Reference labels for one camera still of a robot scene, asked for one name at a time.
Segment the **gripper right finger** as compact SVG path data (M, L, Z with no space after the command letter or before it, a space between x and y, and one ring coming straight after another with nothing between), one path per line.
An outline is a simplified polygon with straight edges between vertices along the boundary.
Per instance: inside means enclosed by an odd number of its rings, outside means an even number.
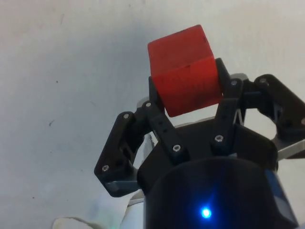
M244 125L248 109L257 109L276 126L278 157L305 156L305 103L275 76L264 74L251 82L230 76L222 59L215 60L223 92L214 118L210 144L219 155L227 155Z

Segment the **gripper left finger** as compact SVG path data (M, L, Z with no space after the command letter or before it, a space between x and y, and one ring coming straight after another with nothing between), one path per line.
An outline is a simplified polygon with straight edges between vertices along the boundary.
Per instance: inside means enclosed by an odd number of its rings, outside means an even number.
M112 197L122 197L142 189L133 166L146 134L153 132L173 166L189 160L189 152L175 127L165 115L165 107L152 77L148 78L149 98L136 112L120 113L94 169L94 174Z

